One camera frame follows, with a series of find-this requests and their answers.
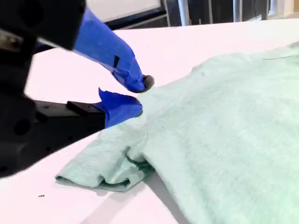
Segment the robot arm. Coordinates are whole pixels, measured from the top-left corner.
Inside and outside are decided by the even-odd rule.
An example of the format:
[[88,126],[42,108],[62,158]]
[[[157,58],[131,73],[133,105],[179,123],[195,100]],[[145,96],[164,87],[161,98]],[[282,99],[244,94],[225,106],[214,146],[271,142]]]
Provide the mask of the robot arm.
[[[144,92],[153,85],[131,48],[85,9],[85,0],[0,1],[0,177],[104,129],[107,116],[115,115],[123,102],[138,104],[113,94],[117,100],[109,114],[101,103],[64,105],[28,98],[24,88],[38,39],[99,62],[130,91]],[[104,101],[109,102],[107,95]]]

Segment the black metal bracket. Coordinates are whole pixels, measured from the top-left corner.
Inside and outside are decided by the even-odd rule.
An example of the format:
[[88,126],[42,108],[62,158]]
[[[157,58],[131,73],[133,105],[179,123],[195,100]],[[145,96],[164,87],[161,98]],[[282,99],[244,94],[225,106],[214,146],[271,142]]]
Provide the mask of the black metal bracket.
[[105,128],[105,113],[92,104],[35,101],[35,109],[32,120],[12,114],[10,121],[15,119],[14,128],[7,130],[11,131],[9,139],[0,142],[0,177],[26,169],[49,154]]

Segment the blue painter's tape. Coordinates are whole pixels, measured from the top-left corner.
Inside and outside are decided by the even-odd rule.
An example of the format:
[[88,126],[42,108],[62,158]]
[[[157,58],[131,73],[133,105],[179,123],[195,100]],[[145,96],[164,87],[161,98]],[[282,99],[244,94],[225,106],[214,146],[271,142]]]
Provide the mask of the blue painter's tape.
[[132,49],[88,8],[74,51],[103,65],[128,90],[145,90],[142,72]]
[[142,105],[134,97],[102,91],[100,88],[99,95],[102,102],[94,106],[106,113],[105,128],[135,118],[142,113]]

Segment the wall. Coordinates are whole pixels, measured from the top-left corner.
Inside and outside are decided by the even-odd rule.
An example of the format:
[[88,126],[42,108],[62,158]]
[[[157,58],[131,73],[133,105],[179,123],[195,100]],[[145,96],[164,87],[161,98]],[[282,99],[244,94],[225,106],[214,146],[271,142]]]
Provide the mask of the wall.
[[87,0],[95,15],[103,22],[160,7],[160,0]]
[[294,13],[294,0],[274,0],[276,3],[275,14],[278,17],[287,17]]

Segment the white table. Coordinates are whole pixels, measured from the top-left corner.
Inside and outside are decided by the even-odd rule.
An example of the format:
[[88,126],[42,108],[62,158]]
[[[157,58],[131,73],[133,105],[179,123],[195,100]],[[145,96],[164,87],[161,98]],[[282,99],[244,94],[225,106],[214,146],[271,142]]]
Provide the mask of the white table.
[[[299,20],[281,20],[122,30],[117,34],[132,47],[144,74],[154,76],[156,86],[161,86],[186,76],[195,65],[215,55],[253,53],[295,42],[298,27]],[[26,93],[38,100],[93,103],[99,101],[98,86],[130,94],[99,64],[54,49],[35,56]],[[157,175],[128,193],[55,183],[55,174],[96,137],[92,135],[27,171],[2,179],[0,223],[188,223]]]

